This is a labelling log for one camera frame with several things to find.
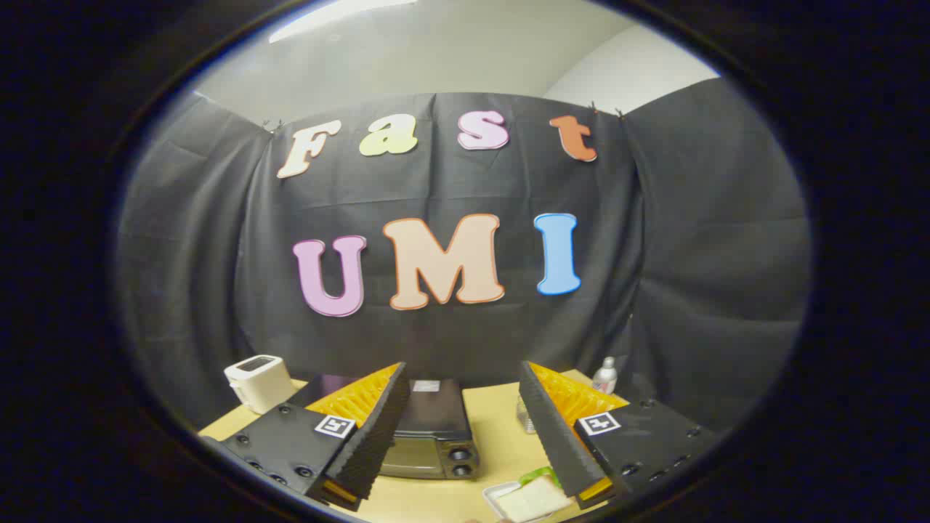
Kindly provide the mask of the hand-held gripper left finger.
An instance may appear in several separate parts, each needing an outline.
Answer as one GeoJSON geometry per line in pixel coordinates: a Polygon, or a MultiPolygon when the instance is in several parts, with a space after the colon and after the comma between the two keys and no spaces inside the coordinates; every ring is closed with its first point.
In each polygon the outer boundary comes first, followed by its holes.
{"type": "Polygon", "coordinates": [[[322,394],[321,378],[226,437],[203,443],[270,489],[355,512],[410,397],[405,362],[322,394]]]}

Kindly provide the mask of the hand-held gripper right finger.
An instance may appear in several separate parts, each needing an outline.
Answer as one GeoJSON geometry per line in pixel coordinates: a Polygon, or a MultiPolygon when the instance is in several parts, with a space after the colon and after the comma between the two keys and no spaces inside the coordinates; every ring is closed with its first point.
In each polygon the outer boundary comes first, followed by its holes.
{"type": "Polygon", "coordinates": [[[656,490],[720,440],[651,398],[622,400],[531,361],[519,377],[549,465],[581,508],[656,490]]]}

